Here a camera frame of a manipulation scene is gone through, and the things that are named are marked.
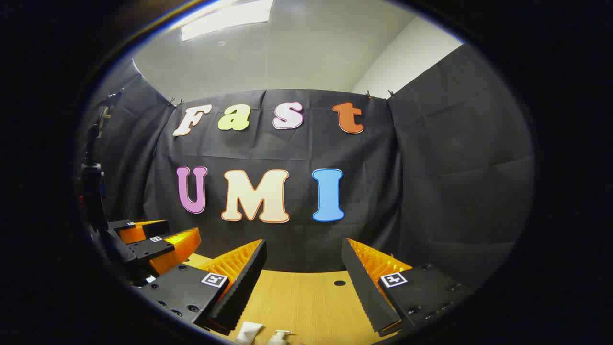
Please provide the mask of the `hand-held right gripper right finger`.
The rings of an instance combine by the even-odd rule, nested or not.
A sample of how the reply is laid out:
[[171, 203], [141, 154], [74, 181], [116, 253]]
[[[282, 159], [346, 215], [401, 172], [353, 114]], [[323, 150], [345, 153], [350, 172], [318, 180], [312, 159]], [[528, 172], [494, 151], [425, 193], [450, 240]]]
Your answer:
[[432, 264], [411, 266], [356, 240], [343, 240], [341, 257], [375, 332], [416, 333], [451, 312], [474, 291]]

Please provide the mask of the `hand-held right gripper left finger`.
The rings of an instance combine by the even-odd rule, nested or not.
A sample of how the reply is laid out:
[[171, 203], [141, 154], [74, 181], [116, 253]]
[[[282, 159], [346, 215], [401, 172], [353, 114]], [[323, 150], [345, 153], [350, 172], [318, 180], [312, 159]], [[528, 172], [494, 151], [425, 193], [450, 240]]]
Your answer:
[[234, 330], [267, 260], [258, 239], [198, 267], [180, 264], [138, 288], [175, 318], [228, 335]]

